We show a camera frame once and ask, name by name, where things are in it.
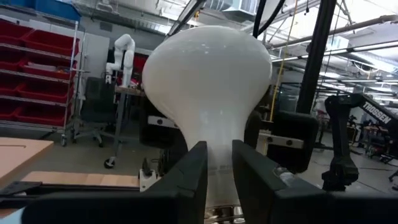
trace black pole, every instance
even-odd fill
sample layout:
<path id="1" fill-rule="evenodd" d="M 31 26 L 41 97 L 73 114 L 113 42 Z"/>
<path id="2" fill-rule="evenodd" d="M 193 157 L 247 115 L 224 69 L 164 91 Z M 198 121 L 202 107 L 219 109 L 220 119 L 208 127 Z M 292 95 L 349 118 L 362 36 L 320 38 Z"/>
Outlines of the black pole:
<path id="1" fill-rule="evenodd" d="M 305 66 L 300 94 L 298 96 L 296 112 L 309 114 L 312 101 L 317 89 L 319 72 L 321 70 L 323 54 L 328 40 L 331 20 L 337 0 L 321 0 L 317 21 L 313 30 L 310 52 Z"/>

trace equipment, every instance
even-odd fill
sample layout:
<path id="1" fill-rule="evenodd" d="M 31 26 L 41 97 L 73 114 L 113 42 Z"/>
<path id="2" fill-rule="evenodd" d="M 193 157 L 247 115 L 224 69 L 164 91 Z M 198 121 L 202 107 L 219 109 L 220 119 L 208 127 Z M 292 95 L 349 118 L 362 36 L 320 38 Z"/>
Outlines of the equipment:
<path id="1" fill-rule="evenodd" d="M 231 143 L 244 139 L 247 118 L 270 78 L 266 48 L 250 35 L 221 26 L 179 32 L 145 64 L 148 99 L 180 128 L 188 149 L 198 141 L 208 144 L 208 207 L 239 204 Z"/>
<path id="2" fill-rule="evenodd" d="M 358 168 L 349 154 L 347 122 L 351 108 L 360 107 L 389 130 L 393 138 L 398 138 L 398 119 L 385 107 L 362 93 L 343 96 L 329 96 L 325 101 L 330 116 L 333 135 L 334 158 L 330 170 L 322 174 L 324 190 L 344 191 L 358 179 Z"/>
<path id="3" fill-rule="evenodd" d="M 113 71 L 119 71 L 123 65 L 122 87 L 127 88 L 130 85 L 134 52 L 136 51 L 136 43 L 129 34 L 123 34 L 114 42 L 114 63 L 106 64 L 106 73 L 112 74 Z"/>

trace ceiling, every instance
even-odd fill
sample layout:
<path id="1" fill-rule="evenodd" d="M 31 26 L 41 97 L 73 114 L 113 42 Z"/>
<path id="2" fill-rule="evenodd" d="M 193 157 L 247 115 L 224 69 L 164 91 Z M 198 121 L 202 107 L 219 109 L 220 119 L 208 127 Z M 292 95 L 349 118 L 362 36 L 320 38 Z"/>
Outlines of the ceiling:
<path id="1" fill-rule="evenodd" d="M 78 2 L 80 4 L 87 4 L 89 2 L 91 5 L 95 5 L 98 1 L 103 0 L 74 0 L 73 2 Z M 199 16 L 197 18 L 192 17 L 187 22 L 188 25 L 186 25 L 184 29 L 192 26 L 219 25 L 250 32 L 250 29 L 247 28 L 250 26 L 252 27 L 252 22 L 250 19 L 247 19 L 248 17 L 242 17 L 241 14 L 231 14 L 226 11 L 209 9 L 210 4 L 232 4 L 235 1 L 239 2 L 239 0 L 207 0 L 205 7 L 200 10 Z M 258 0 L 242 1 L 250 1 L 258 4 Z M 189 0 L 110 0 L 110 2 L 114 7 L 120 10 L 119 16 L 122 16 L 123 13 L 124 17 L 131 17 L 132 15 L 138 17 L 136 15 L 137 12 L 141 12 L 140 19 L 147 19 L 152 23 L 159 24 L 159 26 L 150 25 L 146 28 L 152 29 L 155 27 L 154 29 L 156 29 L 158 33 L 166 34 L 184 10 Z M 279 0 L 268 0 L 262 18 L 268 18 L 278 2 Z M 309 0 L 309 2 L 318 4 L 320 1 Z M 306 3 L 307 0 L 299 0 L 298 6 L 304 6 Z M 336 6 L 334 12 L 335 16 L 331 23 L 331 30 L 350 26 L 351 22 L 357 24 L 380 16 L 398 14 L 398 1 L 345 0 L 345 3 L 347 10 L 345 10 L 344 4 L 342 4 L 341 7 L 343 10 L 340 10 L 340 8 Z M 294 0 L 286 0 L 284 11 L 294 11 L 294 4 Z M 290 40 L 312 35 L 318 14 L 317 4 L 313 4 L 313 7 L 310 8 L 308 13 L 305 12 L 305 7 L 302 7 L 301 12 L 295 15 Z M 285 52 L 288 56 L 308 54 L 306 48 L 309 42 L 299 43 L 283 48 L 282 50 L 281 48 L 273 49 L 273 45 L 286 42 L 291 24 L 292 17 L 288 17 L 285 21 L 276 21 L 268 28 L 265 41 L 272 55 L 282 57 Z M 335 40 L 342 40 L 343 43 L 346 41 L 345 47 L 342 48 L 398 40 L 398 24 L 391 22 L 376 24 L 355 31 L 337 34 L 333 37 L 333 41 Z M 339 85 L 340 87 L 338 88 L 351 87 L 352 89 L 353 85 L 357 87 L 365 86 L 368 91 L 379 91 L 379 93 L 387 93 L 388 95 L 393 95 L 395 92 L 398 92 L 398 82 L 393 85 L 368 82 L 358 83 L 355 81 L 352 83 L 335 83 L 336 79 L 364 80 L 373 79 L 375 77 L 382 77 L 384 80 L 398 80 L 398 47 L 361 52 L 360 54 L 339 55 L 338 57 L 324 57 L 323 63 L 323 75 L 321 74 L 320 77 L 327 77 L 324 75 L 325 70 L 328 72 L 329 76 L 330 74 L 336 74 L 337 76 L 333 75 L 333 77 L 328 77 L 328 80 L 335 84 L 334 87 Z M 305 60 L 296 60 L 287 63 L 287 66 L 293 67 L 296 71 L 300 71 L 300 69 L 302 71 L 302 69 L 305 68 L 305 64 Z M 301 81 L 302 77 L 300 76 L 300 72 L 292 72 L 287 76 L 289 75 L 291 77 L 288 77 L 288 80 Z"/>

